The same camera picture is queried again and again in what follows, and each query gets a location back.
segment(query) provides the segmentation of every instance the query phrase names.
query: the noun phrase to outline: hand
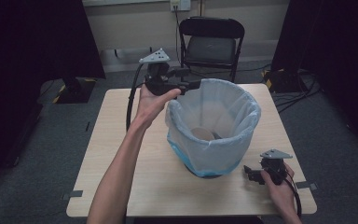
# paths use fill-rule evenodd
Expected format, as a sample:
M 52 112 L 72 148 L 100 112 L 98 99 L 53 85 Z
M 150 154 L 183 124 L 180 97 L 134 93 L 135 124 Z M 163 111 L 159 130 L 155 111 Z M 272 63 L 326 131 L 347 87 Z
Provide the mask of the hand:
M 146 128 L 150 127 L 159 112 L 164 109 L 165 103 L 174 99 L 180 93 L 179 89 L 174 89 L 163 95 L 156 96 L 147 89 L 146 85 L 143 85 L 135 119 L 142 120 Z
M 286 163 L 284 165 L 286 166 L 287 173 L 291 177 L 293 177 L 295 175 L 295 172 Z M 275 206 L 277 207 L 279 213 L 282 215 L 285 222 L 301 223 L 299 217 L 296 214 L 294 193 L 292 189 L 288 186 L 286 181 L 283 181 L 280 185 L 275 185 L 274 182 L 272 182 L 269 173 L 264 170 L 261 171 L 261 176 L 266 182 L 271 200 L 274 202 Z M 286 177 L 289 183 L 292 182 L 290 176 Z

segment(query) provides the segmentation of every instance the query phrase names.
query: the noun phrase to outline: electrical outlet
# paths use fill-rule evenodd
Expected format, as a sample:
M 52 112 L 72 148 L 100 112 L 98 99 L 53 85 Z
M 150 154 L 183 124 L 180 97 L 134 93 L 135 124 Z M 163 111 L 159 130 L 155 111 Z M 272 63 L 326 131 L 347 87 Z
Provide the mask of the electrical outlet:
M 171 11 L 189 11 L 191 9 L 191 0 L 170 0 Z

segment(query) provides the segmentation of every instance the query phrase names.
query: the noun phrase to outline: trash bag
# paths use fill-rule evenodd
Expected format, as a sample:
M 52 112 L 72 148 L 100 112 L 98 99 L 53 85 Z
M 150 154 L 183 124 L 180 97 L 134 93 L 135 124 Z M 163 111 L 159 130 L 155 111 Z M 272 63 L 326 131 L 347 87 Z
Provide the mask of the trash bag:
M 200 88 L 168 103 L 167 140 L 194 175 L 226 175 L 248 149 L 261 109 L 243 88 L 203 79 Z

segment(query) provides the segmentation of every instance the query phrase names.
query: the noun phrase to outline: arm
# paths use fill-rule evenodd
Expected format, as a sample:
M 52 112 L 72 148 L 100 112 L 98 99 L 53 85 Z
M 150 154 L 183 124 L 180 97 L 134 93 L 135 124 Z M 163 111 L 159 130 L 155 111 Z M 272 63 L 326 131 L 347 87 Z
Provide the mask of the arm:
M 294 176 L 295 172 L 290 168 L 289 165 L 285 164 L 286 170 L 290 176 Z M 269 196 L 271 200 L 274 202 L 276 208 L 278 209 L 279 213 L 281 214 L 283 220 L 287 224 L 301 224 L 301 220 L 298 217 L 295 209 L 294 203 L 294 194 L 287 183 L 283 181 L 280 185 L 275 185 L 269 173 L 266 171 L 261 171 L 261 175 L 263 176 L 264 181 L 266 181 L 266 185 L 269 190 Z
M 179 94 L 180 90 L 176 89 L 155 96 L 143 85 L 135 119 L 95 192 L 89 209 L 88 223 L 123 221 L 130 198 L 135 164 L 145 132 L 164 108 L 165 103 Z

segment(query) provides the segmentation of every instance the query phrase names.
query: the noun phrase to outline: wooden table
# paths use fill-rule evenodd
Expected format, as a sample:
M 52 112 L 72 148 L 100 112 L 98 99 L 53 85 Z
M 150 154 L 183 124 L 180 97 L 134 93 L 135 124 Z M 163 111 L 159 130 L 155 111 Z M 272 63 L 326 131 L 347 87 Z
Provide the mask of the wooden table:
M 147 130 L 142 144 L 128 204 L 129 217 L 275 215 L 277 211 L 267 187 L 249 181 L 243 174 L 244 164 L 260 169 L 260 154 L 271 148 L 293 155 L 285 161 L 295 171 L 295 181 L 306 180 L 267 87 L 263 84 L 240 86 L 254 96 L 262 110 L 240 165 L 231 174 L 215 179 L 192 175 L 166 140 L 168 128 L 163 110 Z M 70 199 L 66 211 L 69 217 L 86 217 L 89 213 L 98 184 L 124 138 L 129 95 L 129 89 L 118 89 L 108 91 L 104 97 L 74 187 L 74 190 L 83 190 L 83 195 Z M 303 214 L 315 213 L 316 203 L 310 189 L 299 189 L 298 193 Z

